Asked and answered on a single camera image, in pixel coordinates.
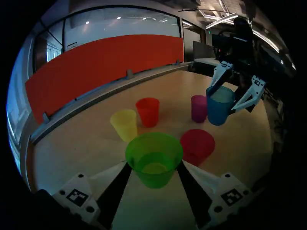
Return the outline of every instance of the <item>plastic cup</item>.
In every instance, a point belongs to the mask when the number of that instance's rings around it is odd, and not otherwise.
[[[206,131],[193,129],[181,136],[183,159],[199,166],[215,149],[214,138]]]
[[[206,90],[208,120],[213,125],[222,125],[228,117],[229,109],[233,106],[234,92],[229,88],[221,86],[209,97],[208,91],[211,88],[212,86]]]
[[[143,98],[135,106],[145,127],[154,127],[159,121],[159,100],[156,98]]]
[[[111,116],[110,122],[123,141],[130,142],[137,136],[136,112],[134,110],[120,110]]]
[[[180,142],[164,133],[145,133],[131,141],[126,160],[149,188],[165,186],[183,157]]]
[[[203,123],[207,117],[207,98],[202,95],[191,97],[191,117],[197,123]]]

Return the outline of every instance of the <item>orange partition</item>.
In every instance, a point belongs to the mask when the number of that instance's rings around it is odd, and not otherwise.
[[[133,73],[183,61],[183,41],[163,35],[127,35],[78,46],[51,60],[26,82],[38,123],[103,84]]]

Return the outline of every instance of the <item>red cup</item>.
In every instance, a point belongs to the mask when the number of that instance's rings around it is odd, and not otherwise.
[[[135,106],[145,127],[154,127],[159,121],[159,100],[147,97],[139,100]]]
[[[183,160],[195,166],[199,166],[215,149],[214,138],[201,129],[185,132],[180,143],[183,148]]]

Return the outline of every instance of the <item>purple cup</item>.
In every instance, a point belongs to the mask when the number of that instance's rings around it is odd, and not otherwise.
[[[207,98],[202,95],[191,97],[191,116],[197,123],[203,123],[207,117]]]

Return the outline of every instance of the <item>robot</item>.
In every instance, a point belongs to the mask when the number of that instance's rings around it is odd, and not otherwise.
[[[214,39],[213,45],[218,47],[216,55],[220,64],[214,69],[212,88],[207,95],[215,93],[238,72],[250,75],[246,80],[248,87],[243,89],[239,86],[235,92],[236,99],[229,114],[242,109],[251,111],[261,99],[269,79],[266,70],[259,70],[254,58],[250,26],[240,18],[235,19],[234,25],[236,32],[232,37]],[[99,229],[111,229],[131,171],[126,162],[121,162],[93,177],[78,173],[53,198],[82,221]],[[177,172],[195,217],[196,229],[205,230],[225,222],[258,195],[230,172],[216,177],[186,161],[180,163]],[[98,178],[105,182],[104,186],[92,184]]]

